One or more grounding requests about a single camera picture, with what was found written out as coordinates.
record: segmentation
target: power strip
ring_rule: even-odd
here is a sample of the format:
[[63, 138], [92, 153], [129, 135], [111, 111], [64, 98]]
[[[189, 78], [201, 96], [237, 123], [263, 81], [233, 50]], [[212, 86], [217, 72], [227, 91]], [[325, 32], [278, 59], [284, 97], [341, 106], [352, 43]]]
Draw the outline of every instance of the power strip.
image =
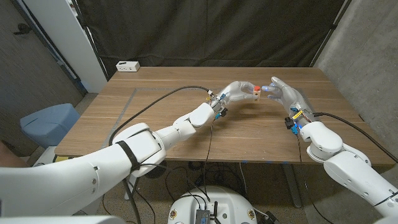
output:
[[120, 61], [116, 65], [119, 72], [136, 72], [139, 67], [139, 62]]

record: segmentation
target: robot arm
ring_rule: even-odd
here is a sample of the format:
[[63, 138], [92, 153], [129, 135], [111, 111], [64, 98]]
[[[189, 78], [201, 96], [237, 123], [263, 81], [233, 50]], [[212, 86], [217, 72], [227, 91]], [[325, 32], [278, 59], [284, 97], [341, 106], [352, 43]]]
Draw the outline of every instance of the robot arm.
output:
[[383, 216], [398, 214], [398, 189], [372, 169], [365, 154], [344, 144], [339, 135], [322, 122], [314, 121], [311, 109], [297, 90], [276, 77], [272, 77], [270, 86], [262, 89], [275, 94], [268, 98], [284, 106], [294, 122], [292, 131], [300, 133], [304, 141], [311, 142], [307, 154], [314, 161], [323, 163], [333, 180], [360, 195]]
[[212, 116], [222, 116], [230, 101], [255, 98], [242, 89], [251, 83], [233, 82], [228, 91], [211, 95], [179, 118], [172, 126], [151, 131], [144, 123], [135, 124], [113, 139], [113, 145], [94, 153], [62, 162], [31, 168], [0, 168], [0, 217], [73, 215], [129, 174], [140, 177], [159, 164], [166, 150], [195, 134]]

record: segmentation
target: wooden table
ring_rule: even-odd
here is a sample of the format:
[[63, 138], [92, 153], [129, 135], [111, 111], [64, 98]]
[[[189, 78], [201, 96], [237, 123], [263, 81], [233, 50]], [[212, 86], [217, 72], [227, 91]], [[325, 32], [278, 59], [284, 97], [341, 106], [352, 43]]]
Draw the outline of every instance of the wooden table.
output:
[[[255, 85], [268, 85], [277, 76], [302, 92], [316, 112], [340, 116], [376, 137], [340, 92], [317, 68], [215, 68], [215, 67], [141, 67], [138, 72], [116, 72], [72, 127], [55, 153], [76, 157], [95, 152], [108, 145], [110, 134], [120, 124], [149, 103], [169, 91], [200, 85], [219, 92], [235, 80]], [[182, 90], [158, 102], [134, 119], [130, 125], [147, 123], [156, 131], [172, 123], [205, 101], [203, 90]], [[262, 92], [259, 103], [239, 101], [227, 106], [224, 118], [215, 121], [209, 161], [299, 163], [296, 137], [287, 130], [282, 105], [268, 100]], [[376, 166], [394, 162], [367, 138], [348, 125], [333, 118], [322, 117], [328, 128], [343, 141], [364, 152]], [[167, 151], [168, 160], [204, 161], [210, 140], [210, 123], [196, 135]], [[312, 163], [302, 144], [304, 163]]]

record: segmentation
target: blue chair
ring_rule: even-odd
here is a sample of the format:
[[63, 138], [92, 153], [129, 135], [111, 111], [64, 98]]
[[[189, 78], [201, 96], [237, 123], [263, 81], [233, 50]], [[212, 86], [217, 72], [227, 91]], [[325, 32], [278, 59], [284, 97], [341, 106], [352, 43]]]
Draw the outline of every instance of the blue chair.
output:
[[21, 118], [22, 132], [43, 148], [57, 146], [80, 115], [72, 104], [51, 106]]

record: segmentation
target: small orange object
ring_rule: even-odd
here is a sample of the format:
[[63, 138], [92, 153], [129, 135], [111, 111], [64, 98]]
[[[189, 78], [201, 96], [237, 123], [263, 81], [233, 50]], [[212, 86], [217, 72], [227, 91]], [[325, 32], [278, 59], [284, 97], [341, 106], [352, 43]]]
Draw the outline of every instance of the small orange object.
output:
[[260, 93], [261, 93], [261, 87], [255, 86], [254, 87], [254, 91], [253, 91], [253, 95], [256, 95], [257, 99], [254, 99], [254, 102], [260, 101]]

